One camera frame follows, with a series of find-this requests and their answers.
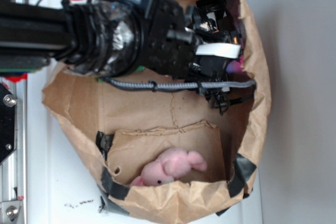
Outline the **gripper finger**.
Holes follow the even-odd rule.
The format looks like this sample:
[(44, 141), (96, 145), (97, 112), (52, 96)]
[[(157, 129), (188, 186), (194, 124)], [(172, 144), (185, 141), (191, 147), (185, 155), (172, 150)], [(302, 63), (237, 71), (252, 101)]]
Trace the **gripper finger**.
[(217, 42), (199, 45), (195, 54), (198, 56), (237, 58), (239, 56), (240, 49), (241, 46), (237, 44)]
[(215, 19), (226, 16), (226, 0), (199, 0), (196, 6), (206, 14), (214, 13)]

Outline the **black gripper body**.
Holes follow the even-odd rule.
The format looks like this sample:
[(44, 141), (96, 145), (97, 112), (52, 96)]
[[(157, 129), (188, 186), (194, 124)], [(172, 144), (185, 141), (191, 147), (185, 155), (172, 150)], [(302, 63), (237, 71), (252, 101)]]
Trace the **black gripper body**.
[(183, 8), (174, 0), (154, 0), (136, 63), (161, 75), (185, 79), (193, 63), (200, 36), (186, 30)]

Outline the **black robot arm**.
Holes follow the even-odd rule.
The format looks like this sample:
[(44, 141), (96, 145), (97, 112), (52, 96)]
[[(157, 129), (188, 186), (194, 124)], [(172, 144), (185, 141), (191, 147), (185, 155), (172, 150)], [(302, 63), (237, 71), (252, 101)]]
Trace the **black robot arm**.
[(1, 1), (1, 76), (63, 62), (71, 72), (121, 77), (145, 67), (177, 79), (216, 79), (241, 56), (238, 33), (210, 13), (223, 0), (184, 9), (175, 0), (96, 0), (61, 9)]

